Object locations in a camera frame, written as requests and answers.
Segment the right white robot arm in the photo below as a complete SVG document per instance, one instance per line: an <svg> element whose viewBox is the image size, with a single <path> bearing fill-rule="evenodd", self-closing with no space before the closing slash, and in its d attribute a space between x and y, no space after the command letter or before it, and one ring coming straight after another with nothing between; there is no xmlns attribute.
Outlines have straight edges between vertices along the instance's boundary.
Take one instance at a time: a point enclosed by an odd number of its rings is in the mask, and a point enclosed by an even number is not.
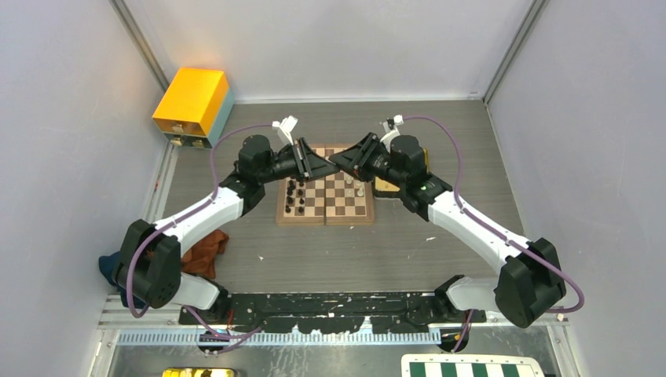
<svg viewBox="0 0 666 377"><path fill-rule="evenodd" d="M386 147L369 133L329 159L359 181L380 178L397 186L407 210L450 232L496 273L494 280L463 276L443 284L435 303L443 321L456 322L476 309L499 312L513 325L527 328L565 296L554 245L508 231L465 202L429 171L415 137L395 137Z"/></svg>

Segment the wooden chess board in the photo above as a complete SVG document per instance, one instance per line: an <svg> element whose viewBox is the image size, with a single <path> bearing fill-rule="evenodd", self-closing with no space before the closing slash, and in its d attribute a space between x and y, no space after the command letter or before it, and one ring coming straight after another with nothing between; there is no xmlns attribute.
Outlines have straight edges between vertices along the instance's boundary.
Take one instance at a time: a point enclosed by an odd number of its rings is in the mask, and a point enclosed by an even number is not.
<svg viewBox="0 0 666 377"><path fill-rule="evenodd" d="M371 225L375 221L375 206L371 184L357 188L353 178L343 171L325 178L299 183L294 178L285 178L279 183L276 209L278 225ZM353 196L347 197L346 190ZM364 196L357 196L363 189Z"/></svg>

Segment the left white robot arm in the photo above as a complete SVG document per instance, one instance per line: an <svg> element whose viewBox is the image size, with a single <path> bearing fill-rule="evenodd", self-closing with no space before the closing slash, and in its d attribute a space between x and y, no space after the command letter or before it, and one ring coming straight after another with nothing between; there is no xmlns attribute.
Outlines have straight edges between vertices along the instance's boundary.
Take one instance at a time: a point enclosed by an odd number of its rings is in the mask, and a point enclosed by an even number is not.
<svg viewBox="0 0 666 377"><path fill-rule="evenodd" d="M189 306L208 323L220 324L229 314L225 289L197 273L183 272L183 255L214 230L253 210L264 198L266 184L285 178L312 181L338 171L303 138L275 152L267 137L249 136L232 173L209 196L169 218L155 223L139 219L129 226L112 281L125 289L129 304L139 298L154 309Z"/></svg>

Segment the gold tin tray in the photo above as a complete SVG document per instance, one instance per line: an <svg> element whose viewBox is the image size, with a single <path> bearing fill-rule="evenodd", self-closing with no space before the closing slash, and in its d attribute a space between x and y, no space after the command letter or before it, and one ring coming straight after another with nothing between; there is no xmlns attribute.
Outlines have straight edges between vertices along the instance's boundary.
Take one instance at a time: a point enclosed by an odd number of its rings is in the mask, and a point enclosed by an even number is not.
<svg viewBox="0 0 666 377"><path fill-rule="evenodd" d="M377 168L382 172L375 175L372 182L376 198L399 199L402 189L420 188L430 173L429 154L426 148L418 151L391 152L383 149Z"/></svg>

